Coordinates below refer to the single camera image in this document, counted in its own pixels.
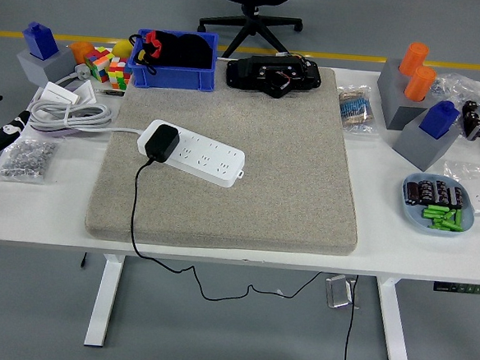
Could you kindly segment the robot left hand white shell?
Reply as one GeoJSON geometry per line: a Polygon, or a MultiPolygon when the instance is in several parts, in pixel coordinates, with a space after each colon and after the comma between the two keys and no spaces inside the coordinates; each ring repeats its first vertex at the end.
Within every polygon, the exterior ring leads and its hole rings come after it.
{"type": "Polygon", "coordinates": [[[24,110],[8,124],[0,127],[0,151],[17,140],[20,134],[24,131],[29,119],[30,112],[24,110]]]}

